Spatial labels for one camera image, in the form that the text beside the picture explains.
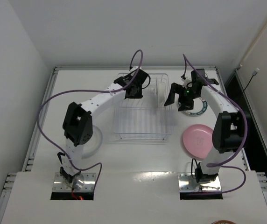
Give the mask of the green rimmed white plate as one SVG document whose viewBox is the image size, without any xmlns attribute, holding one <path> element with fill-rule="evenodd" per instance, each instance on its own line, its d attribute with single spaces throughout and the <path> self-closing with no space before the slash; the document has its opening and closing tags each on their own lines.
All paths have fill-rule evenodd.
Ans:
<svg viewBox="0 0 267 224">
<path fill-rule="evenodd" d="M 188 116 L 197 117 L 206 112 L 208 108 L 208 104 L 206 100 L 204 100 L 203 98 L 196 98 L 193 100 L 193 102 L 194 102 L 194 107 L 192 110 L 181 111 L 181 113 L 188 115 Z"/>
</svg>

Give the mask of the white ribbed plate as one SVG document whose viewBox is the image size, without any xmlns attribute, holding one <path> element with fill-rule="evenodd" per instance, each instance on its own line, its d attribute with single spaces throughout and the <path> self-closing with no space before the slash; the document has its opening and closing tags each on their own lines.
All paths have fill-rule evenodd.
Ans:
<svg viewBox="0 0 267 224">
<path fill-rule="evenodd" d="M 157 107 L 161 108 L 165 102 L 165 84 L 161 81 L 156 81 Z"/>
</svg>

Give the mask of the metal base plate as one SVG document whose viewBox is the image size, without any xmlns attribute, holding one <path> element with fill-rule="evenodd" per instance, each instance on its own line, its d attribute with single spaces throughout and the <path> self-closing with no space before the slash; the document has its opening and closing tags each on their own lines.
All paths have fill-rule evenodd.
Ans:
<svg viewBox="0 0 267 224">
<path fill-rule="evenodd" d="M 177 178 L 180 193 L 221 192 L 222 190 L 218 177 L 214 181 L 199 183 L 196 182 L 191 173 L 178 173 Z"/>
<path fill-rule="evenodd" d="M 95 181 L 96 173 L 81 173 L 71 183 L 68 183 L 61 174 L 56 173 L 52 192 L 70 192 L 73 189 L 75 192 L 90 193 L 94 191 Z"/>
</svg>

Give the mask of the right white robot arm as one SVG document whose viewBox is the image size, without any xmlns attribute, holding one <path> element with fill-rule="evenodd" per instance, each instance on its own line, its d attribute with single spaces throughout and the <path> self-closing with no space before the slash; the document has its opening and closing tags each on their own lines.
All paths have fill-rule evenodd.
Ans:
<svg viewBox="0 0 267 224">
<path fill-rule="evenodd" d="M 218 176 L 222 165 L 237 156 L 246 143 L 249 115 L 217 89 L 218 81 L 207 78 L 204 69 L 193 70 L 191 79 L 183 78 L 183 84 L 172 83 L 164 105 L 174 103 L 178 95 L 178 111 L 192 110 L 194 99 L 204 99 L 214 112 L 217 120 L 212 132 L 212 149 L 195 169 L 198 183 L 211 182 Z"/>
</svg>

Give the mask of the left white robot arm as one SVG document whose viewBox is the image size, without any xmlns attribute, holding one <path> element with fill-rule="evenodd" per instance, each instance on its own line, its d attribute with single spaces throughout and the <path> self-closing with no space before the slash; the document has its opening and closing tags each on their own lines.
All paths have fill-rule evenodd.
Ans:
<svg viewBox="0 0 267 224">
<path fill-rule="evenodd" d="M 72 184 L 76 176 L 80 174 L 80 171 L 73 168 L 71 163 L 82 156 L 84 144 L 93 135 L 92 119 L 124 99 L 143 97 L 142 85 L 150 79 L 149 74 L 139 70 L 137 76 L 135 78 L 133 76 L 129 73 L 124 77 L 118 77 L 104 93 L 80 104 L 75 102 L 69 104 L 63 121 L 66 150 L 64 153 L 57 154 L 62 165 L 60 174 L 67 183 Z"/>
</svg>

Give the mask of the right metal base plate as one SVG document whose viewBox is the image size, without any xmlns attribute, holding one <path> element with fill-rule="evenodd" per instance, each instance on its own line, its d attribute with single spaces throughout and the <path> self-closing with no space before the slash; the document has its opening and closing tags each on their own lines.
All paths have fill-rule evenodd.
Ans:
<svg viewBox="0 0 267 224">
<path fill-rule="evenodd" d="M 222 190 L 218 177 L 214 181 L 199 183 L 196 182 L 191 173 L 178 173 L 177 178 L 180 193 L 221 192 Z"/>
</svg>

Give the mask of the brown round object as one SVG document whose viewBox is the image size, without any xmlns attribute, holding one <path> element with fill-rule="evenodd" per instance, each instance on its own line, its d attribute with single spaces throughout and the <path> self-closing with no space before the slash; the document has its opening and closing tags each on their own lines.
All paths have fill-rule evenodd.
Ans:
<svg viewBox="0 0 267 224">
<path fill-rule="evenodd" d="M 217 220 L 212 222 L 211 224 L 236 224 L 236 223 L 230 220 Z"/>
</svg>

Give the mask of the clear glass plate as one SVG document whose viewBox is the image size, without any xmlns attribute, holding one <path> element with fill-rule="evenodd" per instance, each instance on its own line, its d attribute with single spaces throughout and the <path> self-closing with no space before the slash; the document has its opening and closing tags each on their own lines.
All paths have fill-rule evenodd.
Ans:
<svg viewBox="0 0 267 224">
<path fill-rule="evenodd" d="M 90 140 L 84 144 L 82 159 L 93 156 L 101 147 L 103 142 L 103 134 L 97 126 L 93 126 L 93 134 Z"/>
</svg>

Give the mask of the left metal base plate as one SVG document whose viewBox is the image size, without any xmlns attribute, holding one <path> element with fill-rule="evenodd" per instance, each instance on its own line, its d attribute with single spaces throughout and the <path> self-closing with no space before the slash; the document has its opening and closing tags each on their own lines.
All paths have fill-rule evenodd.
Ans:
<svg viewBox="0 0 267 224">
<path fill-rule="evenodd" d="M 90 193 L 94 191 L 95 181 L 96 173 L 81 173 L 71 183 L 68 183 L 61 174 L 56 173 L 52 192 L 70 192 L 73 189 L 75 192 Z"/>
</svg>

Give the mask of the pink plate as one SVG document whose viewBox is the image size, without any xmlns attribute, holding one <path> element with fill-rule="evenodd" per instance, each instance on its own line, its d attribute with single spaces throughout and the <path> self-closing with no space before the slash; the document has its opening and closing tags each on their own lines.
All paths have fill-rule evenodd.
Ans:
<svg viewBox="0 0 267 224">
<path fill-rule="evenodd" d="M 213 130 L 202 124 L 189 126 L 183 132 L 183 145 L 188 153 L 198 159 L 205 159 L 211 151 Z"/>
</svg>

